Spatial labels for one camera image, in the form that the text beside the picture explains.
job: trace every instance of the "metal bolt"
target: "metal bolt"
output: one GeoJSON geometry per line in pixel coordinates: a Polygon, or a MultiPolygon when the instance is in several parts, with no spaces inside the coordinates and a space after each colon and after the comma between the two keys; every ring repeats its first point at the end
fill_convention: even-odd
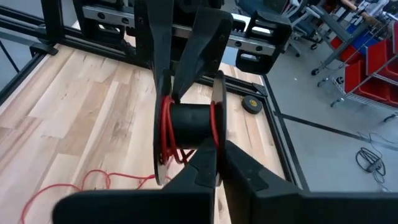
{"type": "Polygon", "coordinates": [[[100,19],[105,19],[105,15],[102,12],[99,12],[97,16],[100,19]]]}
{"type": "Polygon", "coordinates": [[[122,23],[129,24],[129,20],[127,18],[122,18],[122,23]]]}

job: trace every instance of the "gray floor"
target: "gray floor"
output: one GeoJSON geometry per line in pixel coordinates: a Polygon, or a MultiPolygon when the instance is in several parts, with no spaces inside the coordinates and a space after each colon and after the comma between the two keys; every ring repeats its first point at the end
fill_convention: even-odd
{"type": "MultiPolygon", "coordinates": [[[[71,26],[76,21],[72,2],[69,0],[62,2],[65,24],[71,26]]],[[[42,16],[39,0],[3,0],[1,4],[42,16]]],[[[227,1],[226,8],[229,11],[235,10],[232,1],[227,1]]],[[[8,41],[4,41],[4,44],[19,68],[30,59],[26,46],[8,41]]],[[[321,45],[315,51],[310,51],[310,43],[304,41],[299,43],[299,46],[303,49],[300,58],[296,58],[294,53],[288,50],[279,57],[267,75],[282,113],[347,133],[375,132],[392,141],[398,141],[398,128],[396,128],[398,119],[390,123],[381,123],[391,114],[390,111],[352,101],[330,108],[330,103],[339,97],[337,90],[332,85],[317,88],[316,84],[331,71],[324,70],[316,77],[311,76],[310,72],[319,66],[321,60],[325,59],[331,50],[327,45],[321,45]]],[[[235,49],[227,49],[223,61],[234,64],[235,55],[235,49]]],[[[2,67],[0,88],[2,88],[16,73],[3,52],[0,52],[0,66],[2,67]]],[[[333,63],[330,68],[337,66],[337,63],[333,63]]],[[[360,147],[371,148],[368,143],[287,119],[285,123],[310,190],[380,191],[381,187],[375,183],[371,174],[364,173],[355,162],[355,154],[360,147]]],[[[398,152],[377,148],[383,153],[387,168],[385,186],[391,191],[398,192],[396,178],[398,167],[395,165],[398,161],[398,152]]]]}

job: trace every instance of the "black spool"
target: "black spool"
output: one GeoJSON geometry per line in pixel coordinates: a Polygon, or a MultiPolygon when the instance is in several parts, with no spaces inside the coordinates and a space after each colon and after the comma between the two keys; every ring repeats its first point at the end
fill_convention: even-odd
{"type": "MultiPolygon", "coordinates": [[[[160,121],[162,102],[170,95],[171,73],[164,72],[159,77],[154,119],[154,168],[155,178],[159,185],[165,184],[168,161],[162,161],[160,121]]],[[[219,148],[223,149],[226,140],[226,85],[224,73],[218,71],[214,77],[211,101],[215,107],[215,124],[219,148]]],[[[206,138],[213,138],[210,124],[210,105],[171,104],[170,116],[174,139],[179,149],[197,149],[206,138]]]]}
{"type": "Polygon", "coordinates": [[[179,149],[197,148],[211,138],[210,106],[174,104],[170,107],[175,143],[179,149]]]}

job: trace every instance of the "red cable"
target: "red cable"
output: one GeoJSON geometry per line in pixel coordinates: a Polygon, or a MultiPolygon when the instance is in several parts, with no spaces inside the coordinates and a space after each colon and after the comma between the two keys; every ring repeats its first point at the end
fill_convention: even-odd
{"type": "MultiPolygon", "coordinates": [[[[165,96],[162,102],[162,115],[160,119],[160,139],[161,139],[161,151],[162,151],[162,163],[163,165],[167,165],[167,161],[170,156],[174,156],[175,161],[178,164],[186,164],[188,158],[193,154],[194,150],[185,154],[185,152],[180,149],[180,153],[182,158],[179,157],[177,151],[177,145],[175,143],[173,124],[170,113],[170,106],[174,103],[174,100],[170,96],[165,96]],[[169,137],[170,147],[167,147],[167,137],[169,137]]],[[[216,127],[216,115],[215,115],[215,103],[214,101],[210,104],[210,125],[211,125],[211,133],[213,135],[213,139],[218,149],[218,133],[216,127]]]]}
{"type": "MultiPolygon", "coordinates": [[[[187,163],[187,159],[192,155],[194,150],[189,151],[188,154],[185,154],[184,151],[181,149],[181,155],[182,159],[179,158],[178,152],[177,152],[177,146],[175,143],[175,138],[174,138],[174,131],[173,131],[173,125],[172,125],[172,119],[171,119],[171,114],[170,114],[170,105],[174,103],[174,100],[171,99],[171,97],[166,96],[163,99],[162,102],[162,117],[160,121],[160,134],[161,134],[161,149],[162,149],[162,160],[165,165],[167,165],[167,168],[169,168],[170,163],[167,164],[167,161],[169,161],[170,156],[174,156],[175,161],[178,164],[187,163]],[[169,141],[170,141],[170,148],[167,147],[167,133],[169,133],[169,141]]],[[[217,127],[216,127],[216,116],[215,116],[215,103],[214,101],[211,102],[210,104],[210,126],[211,126],[211,133],[213,135],[213,139],[216,145],[216,148],[218,149],[219,147],[219,141],[218,141],[218,133],[217,133],[217,127]]],[[[34,194],[24,205],[24,208],[22,209],[21,212],[21,223],[25,224],[25,216],[27,213],[27,209],[31,205],[31,203],[43,192],[45,192],[48,189],[54,188],[54,187],[72,187],[74,188],[77,192],[80,192],[84,190],[85,182],[87,177],[94,172],[99,172],[105,176],[105,188],[110,189],[111,187],[111,176],[112,175],[117,175],[121,177],[127,177],[131,179],[137,179],[137,180],[144,180],[142,181],[136,188],[136,190],[140,189],[148,180],[154,179],[155,175],[149,175],[147,177],[138,177],[134,175],[127,175],[127,174],[121,174],[117,172],[112,172],[110,174],[106,173],[103,170],[95,169],[89,171],[83,178],[83,181],[81,182],[81,187],[77,187],[76,185],[73,184],[53,184],[49,185],[48,187],[45,187],[38,191],[36,194],[34,194]]]]}
{"type": "Polygon", "coordinates": [[[213,134],[213,140],[214,144],[216,145],[216,148],[219,146],[218,142],[218,133],[217,133],[217,125],[216,125],[216,110],[215,110],[215,103],[212,101],[210,103],[210,126],[211,126],[211,133],[213,134]]]}
{"type": "Polygon", "coordinates": [[[162,116],[160,120],[160,138],[161,138],[161,151],[162,151],[162,163],[167,165],[167,161],[170,156],[174,156],[176,163],[186,164],[188,158],[193,154],[194,150],[185,154],[183,149],[180,149],[182,158],[178,155],[177,145],[174,138],[174,130],[172,124],[172,118],[170,113],[170,106],[174,103],[174,100],[170,96],[165,96],[162,103],[162,116]],[[167,136],[169,137],[170,147],[167,147],[167,136]]]}
{"type": "Polygon", "coordinates": [[[121,173],[117,173],[117,172],[112,172],[112,173],[108,174],[108,173],[106,173],[105,171],[99,170],[99,169],[91,170],[91,171],[89,171],[89,172],[84,176],[83,181],[81,182],[81,187],[80,187],[80,188],[79,188],[78,186],[76,186],[76,185],[73,185],[73,184],[53,184],[53,185],[49,185],[48,187],[45,187],[45,188],[41,189],[41,190],[38,191],[36,194],[34,194],[34,195],[26,202],[26,204],[24,205],[24,208],[22,209],[21,217],[20,217],[21,223],[22,223],[22,224],[25,224],[25,216],[26,216],[26,213],[27,213],[27,210],[28,210],[29,206],[33,203],[33,201],[34,201],[41,193],[45,192],[45,191],[48,190],[48,189],[52,189],[52,188],[54,188],[54,187],[72,187],[72,188],[74,188],[77,192],[83,191],[83,190],[84,190],[84,186],[85,186],[85,182],[86,182],[87,177],[88,177],[91,173],[94,173],[94,172],[99,172],[99,173],[101,173],[101,174],[103,174],[103,175],[105,176],[105,188],[106,188],[106,189],[110,189],[110,187],[111,187],[111,178],[110,178],[110,177],[111,177],[112,175],[117,175],[117,176],[121,176],[121,177],[127,177],[127,178],[137,179],[137,180],[144,180],[144,181],[142,181],[142,182],[138,185],[138,187],[136,188],[136,190],[140,189],[148,180],[151,180],[151,179],[154,179],[154,178],[155,178],[155,175],[154,175],[154,174],[149,175],[149,176],[147,176],[147,177],[137,177],[137,176],[134,176],[134,175],[121,174],[121,173]]]}

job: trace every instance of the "wooden table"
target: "wooden table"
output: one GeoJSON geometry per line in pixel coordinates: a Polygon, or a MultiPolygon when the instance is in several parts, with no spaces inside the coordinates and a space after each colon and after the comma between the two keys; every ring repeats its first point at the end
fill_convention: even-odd
{"type": "MultiPolygon", "coordinates": [[[[26,201],[50,184],[80,185],[92,169],[147,176],[152,163],[155,87],[150,70],[66,46],[46,56],[0,106],[0,217],[17,223],[26,201]]],[[[225,74],[254,83],[257,75],[222,64],[225,74]]],[[[194,84],[182,102],[210,103],[212,89],[194,84]]],[[[227,93],[229,140],[284,177],[267,118],[251,115],[241,97],[227,93]]],[[[173,177],[182,166],[172,164],[173,177]]],[[[138,180],[112,177],[112,189],[135,189],[138,180]]],[[[92,175],[86,189],[102,189],[92,175]]],[[[159,189],[155,180],[145,189],[159,189]]],[[[54,203],[72,190],[38,197],[26,223],[48,223],[54,203]]],[[[217,189],[215,223],[230,223],[223,187],[217,189]]]]}

